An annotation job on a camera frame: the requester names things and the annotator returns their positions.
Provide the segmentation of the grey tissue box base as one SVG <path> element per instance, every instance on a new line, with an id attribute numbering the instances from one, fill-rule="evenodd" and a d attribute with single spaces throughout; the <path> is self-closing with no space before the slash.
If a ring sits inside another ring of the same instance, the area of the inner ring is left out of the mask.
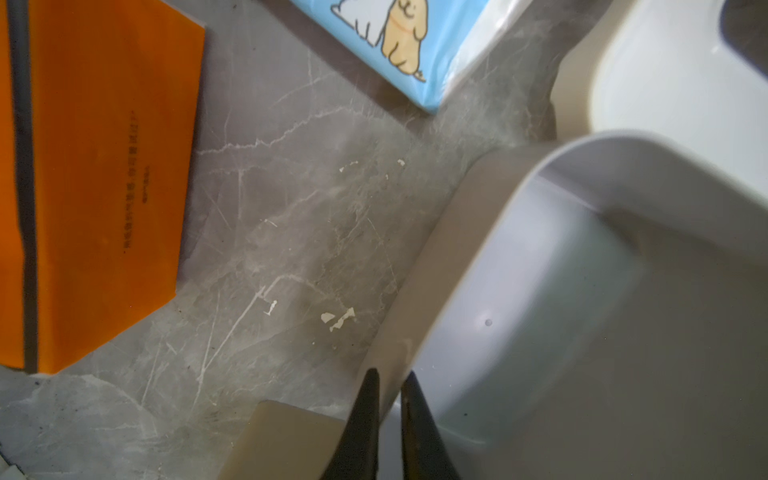
<path id="1" fill-rule="evenodd" d="M 763 479 L 767 209 L 637 133 L 487 154 L 363 366 L 383 479 L 409 373 L 465 479 Z"/>

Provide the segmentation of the white tissue box lid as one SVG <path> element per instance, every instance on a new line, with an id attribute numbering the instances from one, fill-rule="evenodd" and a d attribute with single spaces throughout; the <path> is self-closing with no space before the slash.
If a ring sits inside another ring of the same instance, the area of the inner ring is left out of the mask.
<path id="1" fill-rule="evenodd" d="M 637 130 L 767 201 L 767 79 L 723 38 L 721 1 L 614 1 L 562 59 L 561 140 Z"/>

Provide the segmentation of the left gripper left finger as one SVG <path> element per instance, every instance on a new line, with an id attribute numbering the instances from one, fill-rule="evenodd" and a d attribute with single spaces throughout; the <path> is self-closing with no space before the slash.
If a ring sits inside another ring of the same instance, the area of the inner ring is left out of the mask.
<path id="1" fill-rule="evenodd" d="M 366 371 L 350 416 L 322 480 L 374 480 L 378 472 L 380 375 Z"/>

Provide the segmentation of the blue tissue paper pack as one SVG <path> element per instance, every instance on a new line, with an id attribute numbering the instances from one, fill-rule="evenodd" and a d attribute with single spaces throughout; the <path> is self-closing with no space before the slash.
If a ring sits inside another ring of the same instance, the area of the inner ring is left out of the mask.
<path id="1" fill-rule="evenodd" d="M 294 3 L 422 110 L 436 113 L 530 0 Z"/>

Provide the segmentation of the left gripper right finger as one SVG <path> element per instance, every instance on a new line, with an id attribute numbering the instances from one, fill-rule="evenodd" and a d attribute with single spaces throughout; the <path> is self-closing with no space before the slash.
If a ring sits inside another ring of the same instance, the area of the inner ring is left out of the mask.
<path id="1" fill-rule="evenodd" d="M 459 480 L 416 374 L 401 388 L 401 450 L 405 480 Z"/>

